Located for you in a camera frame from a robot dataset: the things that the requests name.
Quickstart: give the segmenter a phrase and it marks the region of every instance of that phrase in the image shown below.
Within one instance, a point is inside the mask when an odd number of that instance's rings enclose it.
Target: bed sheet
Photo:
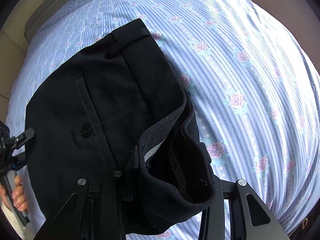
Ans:
[[[319,75],[292,34],[251,0],[69,1],[29,46],[9,102],[11,133],[24,130],[26,105],[50,73],[136,18],[190,92],[214,173],[247,180],[292,231],[320,197]],[[36,233],[44,216],[28,170],[20,174],[30,199],[28,227]],[[127,239],[197,239],[200,218]]]

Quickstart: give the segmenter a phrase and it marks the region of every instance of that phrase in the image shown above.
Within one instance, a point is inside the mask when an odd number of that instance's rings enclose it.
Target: metal ring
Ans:
[[[307,224],[308,224],[308,218],[305,218],[302,222],[302,230],[306,228]]]

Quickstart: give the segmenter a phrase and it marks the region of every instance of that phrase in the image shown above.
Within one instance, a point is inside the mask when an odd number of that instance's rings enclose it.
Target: beige wall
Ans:
[[[5,122],[11,87],[28,50],[24,26],[44,0],[20,0],[0,31],[0,120]]]
[[[2,27],[2,31],[25,53],[28,43],[24,37],[24,26],[33,12],[44,0],[20,0]]]
[[[23,64],[25,53],[0,31],[0,119],[5,122],[11,86]]]
[[[295,36],[320,73],[320,22],[305,0],[252,0]]]

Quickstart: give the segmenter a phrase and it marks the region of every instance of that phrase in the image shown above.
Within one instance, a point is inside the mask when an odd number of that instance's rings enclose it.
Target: finger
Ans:
[[[20,207],[20,205],[21,205],[22,203],[24,203],[26,200],[27,200],[26,194],[22,194],[17,200],[15,200],[15,201],[13,202],[13,205],[14,205],[16,208],[18,208],[18,207]]]
[[[14,182],[17,186],[19,186],[22,182],[22,179],[19,175],[17,175],[15,178],[14,178]]]
[[[5,188],[2,185],[0,185],[0,195],[5,196]]]
[[[18,210],[20,212],[25,211],[29,207],[28,201],[23,202],[20,207],[18,207]]]
[[[23,191],[24,191],[23,185],[17,186],[12,192],[13,200],[17,200],[23,194]]]

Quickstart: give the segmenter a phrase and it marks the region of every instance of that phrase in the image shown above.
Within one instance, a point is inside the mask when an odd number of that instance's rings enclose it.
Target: black trousers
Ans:
[[[78,179],[117,170],[133,194],[126,233],[161,233],[215,196],[189,95],[140,19],[54,71],[28,103],[29,127],[28,171],[45,217]]]

